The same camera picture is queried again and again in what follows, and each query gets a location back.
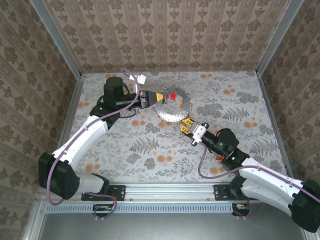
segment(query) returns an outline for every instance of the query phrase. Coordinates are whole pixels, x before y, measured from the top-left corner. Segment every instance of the patterned wallpaper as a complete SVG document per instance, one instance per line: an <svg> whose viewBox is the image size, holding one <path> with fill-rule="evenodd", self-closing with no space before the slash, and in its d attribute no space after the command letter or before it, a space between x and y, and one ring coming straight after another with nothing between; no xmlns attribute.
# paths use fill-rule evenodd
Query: patterned wallpaper
<svg viewBox="0 0 320 240"><path fill-rule="evenodd" d="M263 165L286 174L255 71L144 73L147 80L143 89L158 92L172 85L182 87L190 94L191 118L209 123L209 131L214 134L230 128L240 141L240 149ZM133 91L134 82L121 73L87 74L71 134L87 120L110 76L123 78ZM169 100L169 104L176 112L184 107L180 97L175 102ZM92 144L79 161L77 172L100 174L111 182L210 182L198 174L203 151L201 145L191 146L178 123L165 123L153 108L138 109L136 116L117 120L106 135ZM206 155L201 169L204 175L225 172L216 157L211 153ZM233 177L229 175L218 181L230 182Z"/></svg>
<svg viewBox="0 0 320 240"><path fill-rule="evenodd" d="M289 0L46 0L82 72L254 69Z"/></svg>
<svg viewBox="0 0 320 240"><path fill-rule="evenodd" d="M74 76L27 0L0 1L0 239L19 239L38 158L57 146Z"/></svg>
<svg viewBox="0 0 320 240"><path fill-rule="evenodd" d="M305 0L263 73L297 178L320 183L320 1Z"/></svg>

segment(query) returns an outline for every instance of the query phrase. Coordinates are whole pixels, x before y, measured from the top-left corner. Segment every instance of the gray fern pattern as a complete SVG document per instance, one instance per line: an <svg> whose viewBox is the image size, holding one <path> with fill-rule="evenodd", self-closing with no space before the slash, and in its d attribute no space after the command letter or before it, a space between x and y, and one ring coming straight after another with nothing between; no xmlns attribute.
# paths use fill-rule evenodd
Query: gray fern pattern
<svg viewBox="0 0 320 240"><path fill-rule="evenodd" d="M133 87L133 81L122 74L115 74L123 78L129 88ZM286 174L254 71L157 71L144 74L147 81L141 86L142 89L158 92L164 87L182 86L190 94L192 119L198 123L208 123L212 133L230 128L240 141L238 147L243 152L263 165ZM73 133L86 121L97 98L103 94L105 82L105 73L86 75L80 102L89 103L89 106L78 107ZM177 106L180 104L183 103L177 98ZM191 146L190 139L181 133L178 123L166 123L149 107L137 109L137 115L133 117L118 119L84 154L77 172L96 173L111 182L209 182L198 175L202 154L203 148ZM203 174L213 176L215 171L220 174L221 167L216 156L208 152ZM0 179L10 180L13 173L1 168ZM21 188L28 185L25 177L21 180L18 175L15 177L21 181ZM232 176L226 176L218 181L229 182L231 179Z"/></svg>

